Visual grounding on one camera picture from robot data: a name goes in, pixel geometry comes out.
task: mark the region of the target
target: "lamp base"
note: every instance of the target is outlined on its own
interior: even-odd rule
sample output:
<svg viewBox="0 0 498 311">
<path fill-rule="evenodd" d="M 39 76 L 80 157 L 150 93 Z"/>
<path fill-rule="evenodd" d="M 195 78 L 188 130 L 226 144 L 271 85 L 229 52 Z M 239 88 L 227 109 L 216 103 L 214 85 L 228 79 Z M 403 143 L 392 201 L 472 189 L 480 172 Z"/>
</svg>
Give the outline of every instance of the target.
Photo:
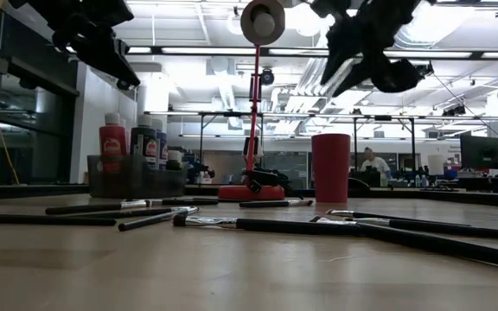
<svg viewBox="0 0 498 311">
<path fill-rule="evenodd" d="M 280 186 L 262 186 L 256 194 L 246 186 L 222 186 L 218 189 L 218 198 L 229 200 L 284 200 L 285 191 Z"/>
</svg>

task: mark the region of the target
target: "red plastic cup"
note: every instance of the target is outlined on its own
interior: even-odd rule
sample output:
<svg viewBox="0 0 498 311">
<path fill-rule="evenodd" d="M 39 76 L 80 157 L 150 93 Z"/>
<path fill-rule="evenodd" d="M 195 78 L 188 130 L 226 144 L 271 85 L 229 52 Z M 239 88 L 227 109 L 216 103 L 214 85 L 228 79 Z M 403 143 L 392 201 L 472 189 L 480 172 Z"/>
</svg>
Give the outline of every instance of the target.
<svg viewBox="0 0 498 311">
<path fill-rule="evenodd" d="M 317 203 L 347 203 L 351 136 L 312 137 L 312 168 Z"/>
</svg>

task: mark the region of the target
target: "wooden table surface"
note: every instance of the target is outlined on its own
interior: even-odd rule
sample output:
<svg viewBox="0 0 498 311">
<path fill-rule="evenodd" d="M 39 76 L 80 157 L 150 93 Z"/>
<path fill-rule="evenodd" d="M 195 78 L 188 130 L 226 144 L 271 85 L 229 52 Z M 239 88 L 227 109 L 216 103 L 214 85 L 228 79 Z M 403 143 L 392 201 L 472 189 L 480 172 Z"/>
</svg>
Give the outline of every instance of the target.
<svg viewBox="0 0 498 311">
<path fill-rule="evenodd" d="M 0 213 L 100 203 L 87 195 L 0 200 Z M 202 216 L 307 221 L 335 207 Z M 498 228 L 498 208 L 428 200 L 350 200 L 371 213 Z M 498 247 L 498 240 L 459 238 Z M 0 310 L 498 310 L 498 267 L 369 238 L 152 225 L 0 225 Z"/>
</svg>

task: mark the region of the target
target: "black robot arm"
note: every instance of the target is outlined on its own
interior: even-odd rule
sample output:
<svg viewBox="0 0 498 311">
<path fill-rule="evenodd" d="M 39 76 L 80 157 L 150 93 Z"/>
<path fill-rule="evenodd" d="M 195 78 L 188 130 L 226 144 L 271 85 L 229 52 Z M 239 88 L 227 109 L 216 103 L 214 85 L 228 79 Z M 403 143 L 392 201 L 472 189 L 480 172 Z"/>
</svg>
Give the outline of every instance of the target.
<svg viewBox="0 0 498 311">
<path fill-rule="evenodd" d="M 331 14 L 335 24 L 327 33 L 329 57 L 321 84 L 357 54 L 362 61 L 354 65 L 335 90 L 336 97 L 365 79 L 382 92 L 403 92 L 415 87 L 424 75 L 409 60 L 392 63 L 384 50 L 394 44 L 401 27 L 412 21 L 412 12 L 422 0 L 364 0 L 357 14 L 347 14 L 350 0 L 315 0 L 310 7 L 320 17 Z M 425 0 L 434 4 L 437 0 Z"/>
<path fill-rule="evenodd" d="M 128 45 L 112 30 L 134 15 L 124 0 L 10 0 L 18 9 L 29 4 L 54 31 L 53 44 L 63 52 L 71 47 L 87 65 L 118 79 L 117 86 L 130 89 L 140 81 L 125 54 Z"/>
</svg>

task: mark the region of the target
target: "man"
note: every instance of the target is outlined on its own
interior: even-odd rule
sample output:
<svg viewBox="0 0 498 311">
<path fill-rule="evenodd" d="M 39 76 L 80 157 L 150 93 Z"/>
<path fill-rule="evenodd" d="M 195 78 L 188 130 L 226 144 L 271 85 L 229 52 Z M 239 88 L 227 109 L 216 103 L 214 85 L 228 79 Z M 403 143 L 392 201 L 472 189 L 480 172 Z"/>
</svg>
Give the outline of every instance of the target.
<svg viewBox="0 0 498 311">
<path fill-rule="evenodd" d="M 378 172 L 380 172 L 380 185 L 382 187 L 387 187 L 387 181 L 389 180 L 387 176 L 389 175 L 390 169 L 386 161 L 378 156 L 375 156 L 374 152 L 369 147 L 364 149 L 364 157 L 366 160 L 362 163 L 361 171 L 366 171 L 369 166 L 378 169 Z"/>
</svg>

